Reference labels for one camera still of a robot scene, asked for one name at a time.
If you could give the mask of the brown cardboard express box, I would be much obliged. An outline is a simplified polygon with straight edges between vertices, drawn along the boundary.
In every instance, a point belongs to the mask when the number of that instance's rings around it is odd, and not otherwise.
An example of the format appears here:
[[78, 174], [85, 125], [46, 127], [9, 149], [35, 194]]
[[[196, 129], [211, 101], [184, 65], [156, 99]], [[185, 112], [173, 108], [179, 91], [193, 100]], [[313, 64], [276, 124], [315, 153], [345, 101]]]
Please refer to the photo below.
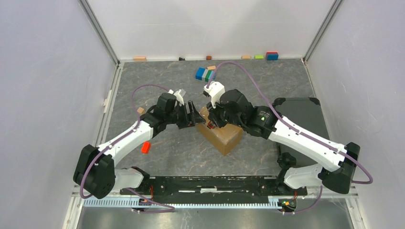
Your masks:
[[201, 108], [199, 113], [205, 118], [205, 124], [197, 124], [197, 130], [204, 136], [223, 156], [239, 144], [243, 130], [235, 125], [226, 125], [222, 128], [209, 129], [207, 124], [211, 121], [208, 119], [206, 107]]

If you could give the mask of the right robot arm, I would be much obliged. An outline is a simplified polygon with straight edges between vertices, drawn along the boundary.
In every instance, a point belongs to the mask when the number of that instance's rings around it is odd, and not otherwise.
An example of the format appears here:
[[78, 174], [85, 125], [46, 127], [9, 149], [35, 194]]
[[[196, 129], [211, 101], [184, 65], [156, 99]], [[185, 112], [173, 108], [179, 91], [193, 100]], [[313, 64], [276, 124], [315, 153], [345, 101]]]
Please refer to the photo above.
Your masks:
[[237, 89], [204, 88], [203, 93], [211, 99], [207, 104], [208, 118], [218, 128], [238, 126], [252, 136], [288, 146], [316, 161], [311, 166], [283, 168], [276, 181], [280, 194], [317, 185], [348, 194], [358, 168], [355, 163], [360, 153], [358, 144], [331, 142], [281, 116], [272, 107], [253, 106]]

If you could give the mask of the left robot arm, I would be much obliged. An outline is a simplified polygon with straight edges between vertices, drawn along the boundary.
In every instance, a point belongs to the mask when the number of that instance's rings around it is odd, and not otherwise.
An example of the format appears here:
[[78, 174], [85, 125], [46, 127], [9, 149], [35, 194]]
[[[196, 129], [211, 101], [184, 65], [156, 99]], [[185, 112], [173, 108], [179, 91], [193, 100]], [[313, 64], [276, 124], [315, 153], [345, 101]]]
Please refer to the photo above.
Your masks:
[[147, 193], [150, 181], [133, 168], [117, 172], [118, 162], [168, 125], [184, 129], [204, 122], [193, 102], [185, 103], [179, 92], [162, 93], [156, 105], [126, 131], [99, 146], [83, 147], [73, 175], [73, 181], [79, 185], [80, 197], [102, 199], [113, 189], [128, 187], [141, 195]]

